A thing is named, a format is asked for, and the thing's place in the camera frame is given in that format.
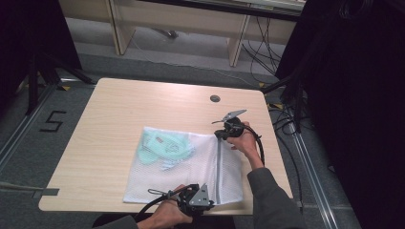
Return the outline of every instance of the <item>cable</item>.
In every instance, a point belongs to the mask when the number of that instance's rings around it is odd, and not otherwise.
[[[171,64],[171,63],[166,63],[166,62],[153,61],[153,60],[151,60],[150,58],[147,57],[147,53],[146,53],[143,49],[141,49],[141,48],[138,46],[138,44],[134,41],[134,38],[131,38],[130,42],[131,42],[132,44],[134,44],[134,45],[143,53],[143,55],[144,55],[143,58],[144,58],[145,60],[151,62],[151,63],[154,63],[154,64],[165,64],[165,65],[174,66],[174,67],[188,67],[188,68],[193,68],[193,69],[198,69],[198,70],[213,71],[213,72],[215,72],[215,73],[224,75],[224,76],[226,76],[226,77],[233,78],[233,79],[238,79],[238,80],[240,80],[240,81],[243,81],[245,84],[247,84],[247,85],[249,85],[249,86],[252,86],[252,87],[255,87],[255,88],[258,87],[258,85],[250,84],[249,82],[247,82],[246,80],[244,80],[244,79],[242,79],[242,78],[240,78],[240,77],[237,77],[237,76],[234,76],[234,75],[225,74],[225,73],[221,73],[221,72],[219,72],[218,70],[215,70],[215,69],[210,69],[210,68],[205,68],[205,67],[197,67],[197,66],[191,66],[191,65],[180,65],[180,64]]]
[[[263,144],[262,140],[260,139],[261,136],[258,136],[255,131],[249,126],[244,125],[244,129],[247,129],[248,131],[252,132],[254,138],[257,141],[257,144],[259,145],[259,150],[260,150],[260,159],[262,160],[263,165],[265,165],[265,151],[263,150]]]

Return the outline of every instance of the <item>light green cloth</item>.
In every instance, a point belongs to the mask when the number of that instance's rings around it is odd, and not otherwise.
[[[193,146],[187,135],[165,133],[159,130],[143,132],[138,156],[142,164],[152,164],[162,159],[162,170],[169,169],[191,157]]]

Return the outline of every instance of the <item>sleeve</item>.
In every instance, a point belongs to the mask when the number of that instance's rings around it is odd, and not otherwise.
[[[105,225],[95,227],[97,229],[138,229],[137,223],[135,222],[134,218],[131,216],[127,216]]]
[[[269,169],[255,169],[247,179],[253,193],[255,228],[307,228],[298,208],[277,185]]]

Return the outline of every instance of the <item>mesh laundry bag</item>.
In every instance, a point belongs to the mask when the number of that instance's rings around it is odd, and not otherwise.
[[[124,202],[148,203],[177,185],[207,184],[216,205],[243,199],[241,154],[214,135],[143,128]]]

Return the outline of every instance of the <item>hand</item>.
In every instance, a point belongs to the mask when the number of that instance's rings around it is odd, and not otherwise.
[[[180,185],[175,189],[179,190],[184,187]],[[178,207],[178,204],[175,200],[165,200],[162,201],[155,213],[148,219],[138,223],[139,229],[163,229],[163,228],[172,228],[173,226],[180,223],[191,223],[193,219],[185,215]]]
[[[250,126],[248,122],[242,123],[246,126]],[[252,169],[264,167],[257,152],[256,139],[251,131],[244,129],[242,135],[238,137],[229,137],[226,141],[233,144],[232,150],[239,150],[245,154]]]

